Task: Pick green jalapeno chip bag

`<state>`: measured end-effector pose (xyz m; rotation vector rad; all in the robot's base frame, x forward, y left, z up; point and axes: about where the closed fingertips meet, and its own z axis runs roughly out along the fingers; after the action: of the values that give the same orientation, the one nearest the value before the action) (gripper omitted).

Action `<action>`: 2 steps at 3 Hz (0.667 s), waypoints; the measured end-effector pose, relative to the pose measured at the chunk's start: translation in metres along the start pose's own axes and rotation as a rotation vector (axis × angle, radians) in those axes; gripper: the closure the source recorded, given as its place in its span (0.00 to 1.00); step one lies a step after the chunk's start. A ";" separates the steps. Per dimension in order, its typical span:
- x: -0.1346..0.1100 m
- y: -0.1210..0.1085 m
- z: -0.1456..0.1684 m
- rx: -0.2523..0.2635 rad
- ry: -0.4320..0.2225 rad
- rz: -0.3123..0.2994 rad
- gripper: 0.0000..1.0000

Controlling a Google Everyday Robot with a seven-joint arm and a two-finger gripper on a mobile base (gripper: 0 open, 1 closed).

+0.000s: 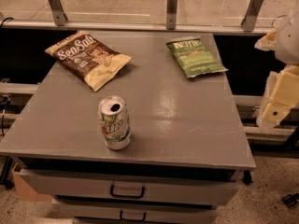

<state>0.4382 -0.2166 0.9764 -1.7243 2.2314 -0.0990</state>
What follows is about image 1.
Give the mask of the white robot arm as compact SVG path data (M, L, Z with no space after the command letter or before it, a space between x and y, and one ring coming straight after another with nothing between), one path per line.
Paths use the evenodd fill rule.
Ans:
M275 58L286 64L279 73L270 72L258 110L257 125L273 128L299 104L299 4L290 10L278 28L259 39L255 48L273 50Z

